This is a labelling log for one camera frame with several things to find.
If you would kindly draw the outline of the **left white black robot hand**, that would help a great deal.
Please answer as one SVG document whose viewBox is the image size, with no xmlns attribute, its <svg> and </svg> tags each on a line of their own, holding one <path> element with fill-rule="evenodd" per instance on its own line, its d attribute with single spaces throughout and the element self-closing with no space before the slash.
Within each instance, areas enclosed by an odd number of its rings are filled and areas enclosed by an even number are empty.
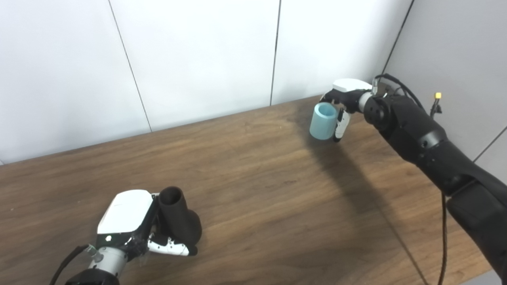
<svg viewBox="0 0 507 285">
<path fill-rule="evenodd" d="M 100 220 L 96 247 L 119 249 L 127 261 L 148 251 L 195 256 L 201 236 L 200 218 L 177 186 L 156 194 L 128 190 L 114 197 Z"/>
</svg>

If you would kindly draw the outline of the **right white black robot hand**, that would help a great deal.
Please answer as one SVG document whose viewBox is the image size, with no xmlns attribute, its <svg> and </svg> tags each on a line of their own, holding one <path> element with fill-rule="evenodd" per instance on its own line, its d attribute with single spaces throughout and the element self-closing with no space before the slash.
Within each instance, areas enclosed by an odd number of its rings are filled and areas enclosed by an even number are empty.
<svg viewBox="0 0 507 285">
<path fill-rule="evenodd" d="M 333 135 L 335 142 L 343 138 L 352 114 L 364 112 L 366 101 L 371 96 L 372 85 L 358 79 L 335 80 L 333 88 L 322 95 L 319 103 L 342 105 L 337 109 L 337 124 Z"/>
</svg>

